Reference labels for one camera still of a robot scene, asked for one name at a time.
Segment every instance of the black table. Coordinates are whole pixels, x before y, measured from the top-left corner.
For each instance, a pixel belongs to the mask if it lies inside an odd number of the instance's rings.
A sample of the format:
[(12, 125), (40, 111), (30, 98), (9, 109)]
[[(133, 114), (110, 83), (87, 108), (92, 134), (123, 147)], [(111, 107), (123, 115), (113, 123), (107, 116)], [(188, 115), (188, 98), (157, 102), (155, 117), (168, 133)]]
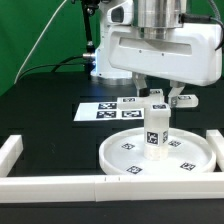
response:
[[(147, 80), (151, 88), (169, 82)], [(205, 136), (207, 129), (224, 133), (224, 81), (208, 87), (187, 86), (200, 106), (173, 109), (171, 127)], [(135, 96), (130, 86), (92, 83), (84, 73), (32, 74), (0, 97), (0, 143), (21, 134), (24, 151), (9, 177), (100, 175), (98, 149), (108, 136), (142, 127), (142, 120), (74, 122), (81, 102), (116, 101)], [(224, 200), (161, 200), (1, 204), (0, 223), (223, 223)]]

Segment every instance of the white robot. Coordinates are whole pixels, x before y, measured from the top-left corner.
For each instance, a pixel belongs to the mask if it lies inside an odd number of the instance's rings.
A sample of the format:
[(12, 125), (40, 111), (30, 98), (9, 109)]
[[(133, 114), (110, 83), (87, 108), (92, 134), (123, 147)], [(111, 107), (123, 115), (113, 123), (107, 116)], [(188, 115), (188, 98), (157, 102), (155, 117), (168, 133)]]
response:
[[(100, 8), (102, 41), (92, 75), (105, 83), (133, 78), (138, 97), (119, 98), (118, 107), (144, 108), (144, 128), (103, 142), (101, 168), (106, 174), (134, 175), (213, 171), (216, 155), (210, 144), (169, 128), (169, 117), (170, 107), (198, 105), (195, 95), (180, 95), (186, 83), (206, 86), (220, 78), (220, 26), (185, 23), (196, 19), (184, 14), (185, 0), (114, 0)], [(146, 75), (170, 80), (168, 104), (161, 89), (148, 91)]]

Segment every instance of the green screen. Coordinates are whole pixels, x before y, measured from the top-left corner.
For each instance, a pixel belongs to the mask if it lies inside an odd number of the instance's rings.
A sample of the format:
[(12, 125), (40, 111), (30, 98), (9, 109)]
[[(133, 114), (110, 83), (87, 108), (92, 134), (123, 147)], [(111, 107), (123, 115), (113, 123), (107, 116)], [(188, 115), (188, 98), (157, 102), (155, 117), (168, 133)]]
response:
[[(15, 76), (47, 22), (62, 0), (0, 1), (0, 95), (13, 85)], [(223, 0), (217, 0), (224, 12)], [(189, 1), (193, 13), (212, 14), (207, 0)], [(99, 43), (99, 16), (91, 18), (94, 43)], [(86, 39), (80, 1), (68, 0), (59, 12), (24, 69), (85, 52)], [(62, 70), (81, 70), (81, 66)], [(50, 71), (51, 68), (39, 69)]]

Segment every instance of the black cable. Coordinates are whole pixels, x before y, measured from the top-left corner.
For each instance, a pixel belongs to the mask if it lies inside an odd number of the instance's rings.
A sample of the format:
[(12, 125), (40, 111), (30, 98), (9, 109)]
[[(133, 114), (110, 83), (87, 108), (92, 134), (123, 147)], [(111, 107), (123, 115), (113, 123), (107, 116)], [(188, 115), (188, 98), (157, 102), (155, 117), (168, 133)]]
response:
[(60, 64), (64, 64), (64, 63), (70, 62), (70, 61), (72, 61), (72, 60), (75, 60), (75, 59), (81, 59), (81, 58), (83, 58), (83, 57), (82, 57), (82, 56), (72, 56), (72, 57), (66, 58), (66, 59), (64, 59), (63, 61), (59, 62), (59, 64), (57, 64), (57, 65), (51, 70), (51, 72), (56, 72), (56, 71), (61, 67)]
[(219, 9), (215, 3), (215, 1), (213, 0), (208, 0), (214, 14), (215, 14), (215, 18), (218, 19), (218, 20), (221, 20), (221, 15), (220, 15), (220, 12), (219, 12)]
[(57, 65), (60, 65), (60, 66), (67, 66), (67, 65), (85, 65), (85, 63), (46, 64), (46, 65), (35, 66), (35, 67), (29, 68), (26, 71), (20, 73), (20, 75), (18, 76), (17, 81), (19, 81), (26, 73), (28, 73), (28, 72), (30, 72), (32, 70), (35, 70), (35, 69), (38, 69), (38, 68), (52, 67), (52, 66), (57, 66)]

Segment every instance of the qr-like marker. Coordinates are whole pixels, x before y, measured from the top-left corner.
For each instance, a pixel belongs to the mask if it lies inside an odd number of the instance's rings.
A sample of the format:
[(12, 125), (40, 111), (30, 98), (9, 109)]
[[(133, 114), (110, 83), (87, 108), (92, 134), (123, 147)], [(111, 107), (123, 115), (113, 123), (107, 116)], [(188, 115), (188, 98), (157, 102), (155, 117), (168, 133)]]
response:
[(165, 104), (153, 105), (152, 108), (153, 109), (166, 109), (166, 105)]
[(171, 145), (171, 146), (173, 146), (173, 147), (178, 147), (179, 145), (181, 145), (181, 142), (172, 140), (168, 144)]
[(135, 98), (124, 98), (123, 102), (124, 103), (135, 102)]
[(168, 140), (168, 131), (163, 132), (163, 143)]
[(190, 163), (184, 163), (180, 166), (180, 168), (188, 170), (188, 171), (192, 171), (195, 167), (196, 165), (190, 164)]
[(99, 110), (113, 110), (117, 109), (117, 103), (100, 103), (98, 106)]
[(133, 149), (135, 146), (130, 143), (126, 143), (126, 144), (122, 145), (121, 147), (124, 149), (130, 150), (130, 149)]
[(122, 111), (122, 117), (123, 118), (142, 117), (142, 112), (140, 110)]
[(139, 172), (142, 171), (142, 169), (137, 166), (132, 166), (129, 169), (127, 169), (127, 171), (133, 174), (138, 174)]
[(147, 142), (153, 145), (159, 144), (159, 135), (153, 132), (147, 132)]
[(98, 111), (96, 118), (116, 118), (117, 112), (116, 111)]

